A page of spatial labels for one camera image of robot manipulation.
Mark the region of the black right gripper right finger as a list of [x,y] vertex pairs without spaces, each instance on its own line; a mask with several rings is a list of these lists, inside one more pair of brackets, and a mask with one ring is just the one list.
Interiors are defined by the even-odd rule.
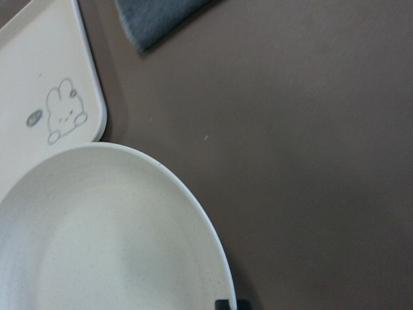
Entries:
[[237,310],[253,310],[253,306],[249,300],[238,299],[237,300]]

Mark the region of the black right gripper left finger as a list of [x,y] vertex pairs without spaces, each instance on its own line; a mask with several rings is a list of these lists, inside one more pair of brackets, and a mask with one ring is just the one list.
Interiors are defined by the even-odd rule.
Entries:
[[229,300],[216,300],[215,310],[230,310]]

